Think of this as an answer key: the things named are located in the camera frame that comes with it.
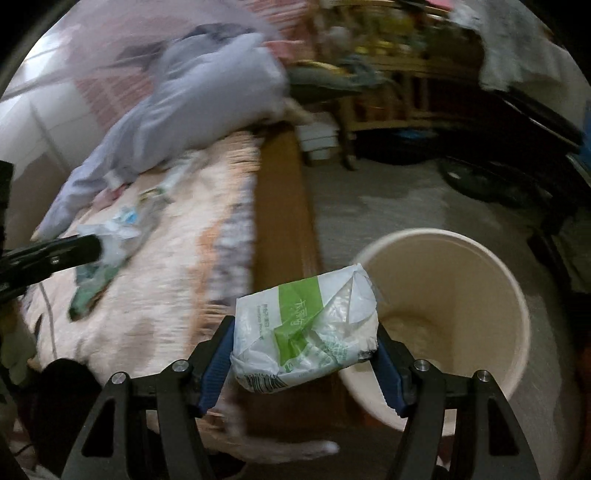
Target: floor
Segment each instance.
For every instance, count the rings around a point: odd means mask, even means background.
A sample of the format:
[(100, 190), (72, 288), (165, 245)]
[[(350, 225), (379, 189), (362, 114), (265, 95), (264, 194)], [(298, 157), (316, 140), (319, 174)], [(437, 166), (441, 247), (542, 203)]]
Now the floor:
[[(525, 239), (540, 218), (452, 190), (434, 162), (389, 166), (360, 161), (305, 169), (325, 270), (345, 265), (368, 243), (393, 231), (435, 227), (467, 235), (492, 250), (513, 272), (531, 315), (531, 351), (525, 375), (511, 399), (543, 480), (564, 479), (577, 456), (582, 398), (575, 357), (553, 281)], [(334, 457), (277, 466), (252, 465), (245, 476), (290, 480), (384, 478), (400, 436), (385, 427), (334, 432)]]

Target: green stripe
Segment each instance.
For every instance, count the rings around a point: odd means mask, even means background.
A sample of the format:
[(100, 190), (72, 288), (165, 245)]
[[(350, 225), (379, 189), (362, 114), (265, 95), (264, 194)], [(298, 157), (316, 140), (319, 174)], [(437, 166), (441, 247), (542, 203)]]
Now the green stripe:
[(280, 365), (297, 357), (308, 345), (306, 328), (322, 310), (318, 278), (305, 278), (279, 285), (279, 310), (282, 325), (275, 328)]

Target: barcode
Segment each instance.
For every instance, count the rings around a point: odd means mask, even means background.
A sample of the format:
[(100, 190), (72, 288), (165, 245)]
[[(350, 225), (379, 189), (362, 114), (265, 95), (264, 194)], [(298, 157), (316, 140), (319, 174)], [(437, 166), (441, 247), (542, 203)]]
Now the barcode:
[(269, 393), (279, 388), (285, 388), (287, 384), (277, 378), (276, 375), (251, 374), (245, 376), (248, 386), (256, 393)]

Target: trash can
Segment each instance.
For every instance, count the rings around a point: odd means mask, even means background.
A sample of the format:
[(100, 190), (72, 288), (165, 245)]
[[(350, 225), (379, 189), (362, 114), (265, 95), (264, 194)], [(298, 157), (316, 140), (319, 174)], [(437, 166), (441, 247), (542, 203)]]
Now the trash can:
[[(458, 233), (410, 229), (366, 247), (361, 263), (378, 293), (378, 317), (394, 340), (446, 373), (492, 373), (507, 398), (527, 364), (530, 318), (509, 269), (490, 250)], [(403, 430), (365, 362), (340, 372), (355, 400), (373, 417)], [(455, 429), (446, 412), (444, 435)]]

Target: screw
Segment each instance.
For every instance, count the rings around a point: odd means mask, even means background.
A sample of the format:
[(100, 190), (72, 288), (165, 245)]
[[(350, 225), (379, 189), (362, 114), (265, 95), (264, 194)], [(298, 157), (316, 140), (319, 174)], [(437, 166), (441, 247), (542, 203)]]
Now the screw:
[(492, 378), (491, 373), (486, 370), (479, 370), (478, 372), (476, 372), (476, 376), (478, 377), (478, 380), (480, 380), (481, 382), (489, 382)]
[(119, 385), (125, 381), (125, 374), (123, 372), (117, 372), (115, 375), (111, 377), (111, 381), (115, 385)]
[(414, 363), (414, 368), (420, 372), (426, 372), (431, 368), (431, 364), (426, 360), (416, 360)]
[(189, 362), (186, 360), (177, 360), (173, 363), (173, 370), (175, 372), (184, 372), (187, 368), (189, 368)]

